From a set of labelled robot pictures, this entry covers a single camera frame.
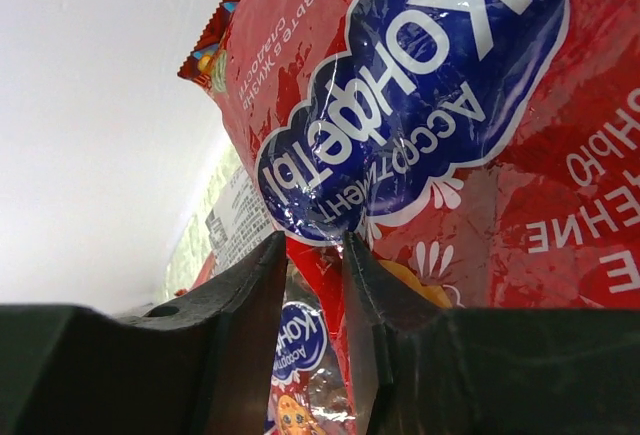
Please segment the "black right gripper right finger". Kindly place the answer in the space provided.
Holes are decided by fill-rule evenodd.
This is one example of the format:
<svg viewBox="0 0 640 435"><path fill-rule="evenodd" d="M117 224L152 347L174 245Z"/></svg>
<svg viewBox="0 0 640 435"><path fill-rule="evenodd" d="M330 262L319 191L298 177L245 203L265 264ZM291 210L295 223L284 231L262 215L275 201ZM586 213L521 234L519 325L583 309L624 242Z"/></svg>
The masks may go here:
<svg viewBox="0 0 640 435"><path fill-rule="evenodd" d="M442 309L343 237L360 434L635 434L632 310Z"/></svg>

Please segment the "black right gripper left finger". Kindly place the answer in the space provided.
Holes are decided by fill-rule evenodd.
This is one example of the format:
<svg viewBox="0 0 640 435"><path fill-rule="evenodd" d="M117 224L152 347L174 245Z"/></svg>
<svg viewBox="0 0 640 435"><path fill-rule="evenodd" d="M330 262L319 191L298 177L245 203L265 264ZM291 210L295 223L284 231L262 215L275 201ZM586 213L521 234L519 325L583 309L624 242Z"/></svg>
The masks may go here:
<svg viewBox="0 0 640 435"><path fill-rule="evenodd" d="M286 281L285 237L141 316L1 309L5 434L259 434Z"/></svg>

